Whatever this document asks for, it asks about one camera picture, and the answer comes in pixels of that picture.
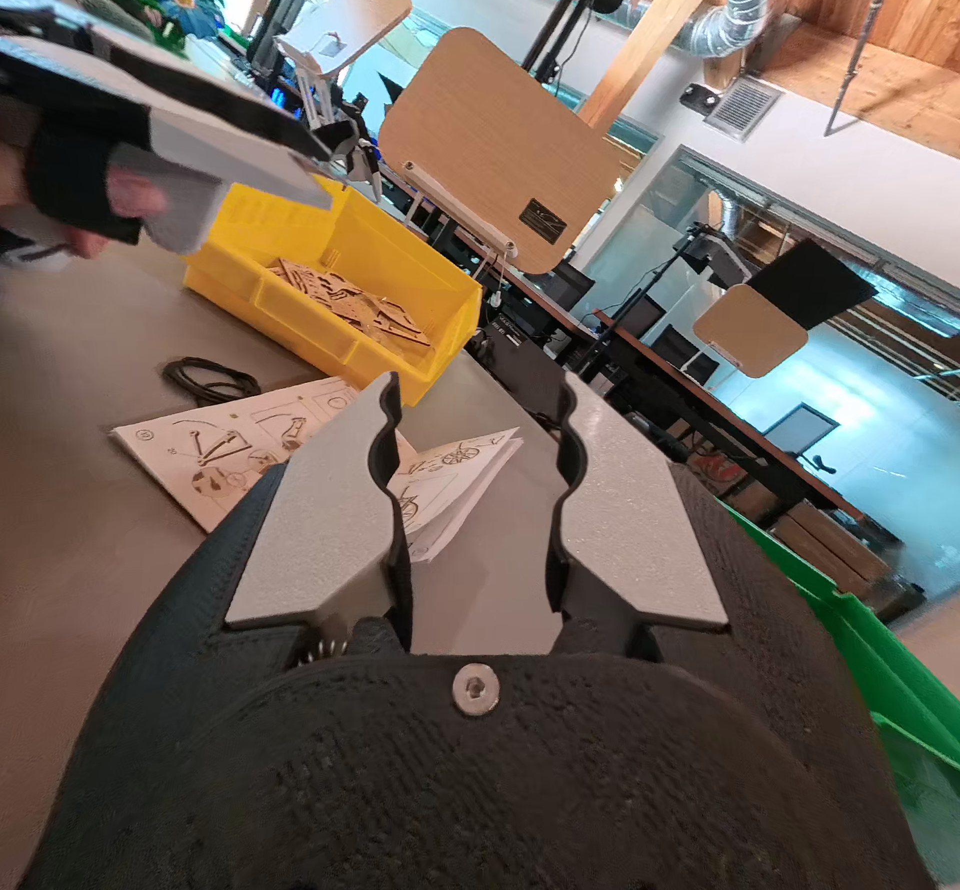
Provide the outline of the yellow plastic bin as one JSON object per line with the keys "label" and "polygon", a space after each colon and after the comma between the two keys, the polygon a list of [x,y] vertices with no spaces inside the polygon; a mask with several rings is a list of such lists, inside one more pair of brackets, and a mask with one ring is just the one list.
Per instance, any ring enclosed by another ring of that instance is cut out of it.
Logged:
{"label": "yellow plastic bin", "polygon": [[[415,406],[474,334],[481,286],[356,189],[320,183],[332,200],[326,211],[233,186],[187,259],[184,287],[358,388],[396,372],[402,404]],[[282,262],[334,274],[401,308],[426,342],[342,317],[285,281]]]}

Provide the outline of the black flag panel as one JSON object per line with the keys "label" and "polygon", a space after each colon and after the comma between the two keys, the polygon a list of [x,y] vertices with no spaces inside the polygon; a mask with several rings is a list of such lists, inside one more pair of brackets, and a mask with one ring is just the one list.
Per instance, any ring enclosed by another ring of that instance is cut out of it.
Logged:
{"label": "black flag panel", "polygon": [[746,285],[806,331],[878,294],[870,282],[811,238],[764,266]]}

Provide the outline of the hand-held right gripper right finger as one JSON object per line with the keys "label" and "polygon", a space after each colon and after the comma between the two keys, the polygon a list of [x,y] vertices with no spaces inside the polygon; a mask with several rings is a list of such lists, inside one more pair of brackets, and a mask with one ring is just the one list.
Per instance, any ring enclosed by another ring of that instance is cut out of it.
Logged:
{"label": "hand-held right gripper right finger", "polygon": [[554,613],[631,630],[724,630],[729,616],[668,458],[580,378],[562,374],[549,531]]}

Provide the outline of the black rubber bands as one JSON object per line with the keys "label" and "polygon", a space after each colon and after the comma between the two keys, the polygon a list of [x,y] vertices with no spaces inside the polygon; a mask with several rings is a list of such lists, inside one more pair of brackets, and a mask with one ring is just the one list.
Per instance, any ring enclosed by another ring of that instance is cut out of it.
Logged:
{"label": "black rubber bands", "polygon": [[164,380],[189,395],[198,406],[226,404],[263,393],[256,377],[197,356],[169,361],[162,366],[160,374]]}

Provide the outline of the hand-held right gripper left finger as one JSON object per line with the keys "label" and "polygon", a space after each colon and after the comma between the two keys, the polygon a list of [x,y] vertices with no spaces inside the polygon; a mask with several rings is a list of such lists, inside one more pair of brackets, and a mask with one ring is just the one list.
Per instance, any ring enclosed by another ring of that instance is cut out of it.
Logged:
{"label": "hand-held right gripper left finger", "polygon": [[414,596],[402,509],[389,482],[400,467],[400,378],[377,377],[292,453],[258,530],[224,624],[304,624],[324,644],[385,618],[403,651]]}

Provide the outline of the white wall vent grille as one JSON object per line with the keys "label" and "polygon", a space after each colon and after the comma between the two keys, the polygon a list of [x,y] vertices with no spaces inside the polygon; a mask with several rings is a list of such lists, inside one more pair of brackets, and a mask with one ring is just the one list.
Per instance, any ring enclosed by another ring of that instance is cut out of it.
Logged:
{"label": "white wall vent grille", "polygon": [[703,123],[731,140],[744,142],[783,95],[782,90],[758,78],[740,76]]}

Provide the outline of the grey desk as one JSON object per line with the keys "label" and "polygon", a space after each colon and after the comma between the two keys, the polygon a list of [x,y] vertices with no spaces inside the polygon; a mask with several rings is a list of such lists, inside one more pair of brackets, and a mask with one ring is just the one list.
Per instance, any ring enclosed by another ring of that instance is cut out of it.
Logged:
{"label": "grey desk", "polygon": [[[183,288],[149,240],[56,273],[2,269],[1,880],[16,888],[103,680],[203,533],[111,435],[180,412],[160,369],[201,356],[266,390],[317,371]],[[403,413],[417,449],[516,426],[523,446],[414,567],[414,651],[537,654],[555,447],[467,354]]]}

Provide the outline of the person's left hand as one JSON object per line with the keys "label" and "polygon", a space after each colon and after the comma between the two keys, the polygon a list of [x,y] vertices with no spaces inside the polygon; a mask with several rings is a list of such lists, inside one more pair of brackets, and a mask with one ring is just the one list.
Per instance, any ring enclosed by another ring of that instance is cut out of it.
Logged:
{"label": "person's left hand", "polygon": [[[25,178],[25,151],[6,142],[1,143],[1,208],[2,215],[12,210],[32,211]],[[111,169],[106,176],[106,196],[111,209],[126,218],[152,216],[166,208],[166,197],[146,178],[122,167]],[[53,230],[54,244],[72,257],[92,260],[111,241],[107,236],[71,227],[58,221],[46,223]]]}

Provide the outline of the large tilted wooden tabletop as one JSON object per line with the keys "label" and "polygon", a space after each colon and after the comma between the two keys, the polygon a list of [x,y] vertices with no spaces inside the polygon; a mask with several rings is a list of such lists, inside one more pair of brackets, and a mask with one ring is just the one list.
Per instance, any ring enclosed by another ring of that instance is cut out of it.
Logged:
{"label": "large tilted wooden tabletop", "polygon": [[377,144],[391,170],[534,275],[564,258],[620,177],[602,132],[466,27],[440,37]]}

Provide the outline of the pile of wooden puzzle pieces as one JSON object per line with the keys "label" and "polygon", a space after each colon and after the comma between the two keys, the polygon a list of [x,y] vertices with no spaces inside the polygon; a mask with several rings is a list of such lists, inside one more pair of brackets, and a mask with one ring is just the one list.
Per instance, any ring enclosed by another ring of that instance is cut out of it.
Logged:
{"label": "pile of wooden puzzle pieces", "polygon": [[266,269],[378,343],[391,346],[405,341],[431,347],[428,335],[401,304],[373,294],[337,272],[287,259],[275,259]]}

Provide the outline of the wooden support post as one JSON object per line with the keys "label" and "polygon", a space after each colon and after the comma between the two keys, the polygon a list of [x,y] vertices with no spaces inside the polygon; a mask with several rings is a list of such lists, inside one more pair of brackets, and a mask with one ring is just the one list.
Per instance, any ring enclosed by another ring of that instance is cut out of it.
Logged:
{"label": "wooden support post", "polygon": [[589,127],[605,135],[688,18],[704,0],[652,0],[580,108]]}

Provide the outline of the paper instruction booklet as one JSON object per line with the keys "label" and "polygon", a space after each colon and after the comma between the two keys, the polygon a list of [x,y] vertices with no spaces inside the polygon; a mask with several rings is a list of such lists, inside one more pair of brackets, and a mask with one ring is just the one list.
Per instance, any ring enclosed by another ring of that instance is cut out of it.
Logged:
{"label": "paper instruction booklet", "polygon": [[[212,531],[270,467],[334,419],[358,392],[340,378],[312,381],[137,425],[112,436],[205,531]],[[434,560],[522,446],[516,428],[417,452],[395,436],[389,483],[412,563]]]}

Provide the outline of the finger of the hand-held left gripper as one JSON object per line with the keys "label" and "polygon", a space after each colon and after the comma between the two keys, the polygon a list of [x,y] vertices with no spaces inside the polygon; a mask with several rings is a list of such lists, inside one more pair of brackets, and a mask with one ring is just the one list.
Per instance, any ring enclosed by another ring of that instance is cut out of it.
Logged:
{"label": "finger of the hand-held left gripper", "polygon": [[320,180],[318,141],[268,100],[213,77],[176,55],[110,26],[83,27],[81,47],[14,36],[96,89],[116,92],[147,120],[146,143],[132,145],[230,184],[321,210],[332,196]]}
{"label": "finger of the hand-held left gripper", "polygon": [[144,227],[154,244],[179,256],[202,247],[231,186],[133,146],[117,146],[110,166],[144,178],[164,195],[164,210],[146,217]]}

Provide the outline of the tilted tabletop with white frame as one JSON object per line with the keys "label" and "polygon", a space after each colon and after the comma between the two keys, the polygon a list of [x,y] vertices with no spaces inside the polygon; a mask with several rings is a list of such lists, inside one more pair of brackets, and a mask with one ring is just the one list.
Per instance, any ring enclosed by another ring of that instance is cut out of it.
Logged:
{"label": "tilted tabletop with white frame", "polygon": [[273,40],[294,66],[309,130],[335,120],[331,86],[340,71],[402,23],[412,0],[327,0],[306,4]]}

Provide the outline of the stack of cardboard boxes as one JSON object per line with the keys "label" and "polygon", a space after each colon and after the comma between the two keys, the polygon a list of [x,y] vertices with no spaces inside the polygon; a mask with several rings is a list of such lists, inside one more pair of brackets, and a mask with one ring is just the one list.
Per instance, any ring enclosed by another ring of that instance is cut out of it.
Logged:
{"label": "stack of cardboard boxes", "polygon": [[856,536],[807,501],[797,503],[770,529],[773,537],[829,578],[842,594],[858,598],[894,570]]}

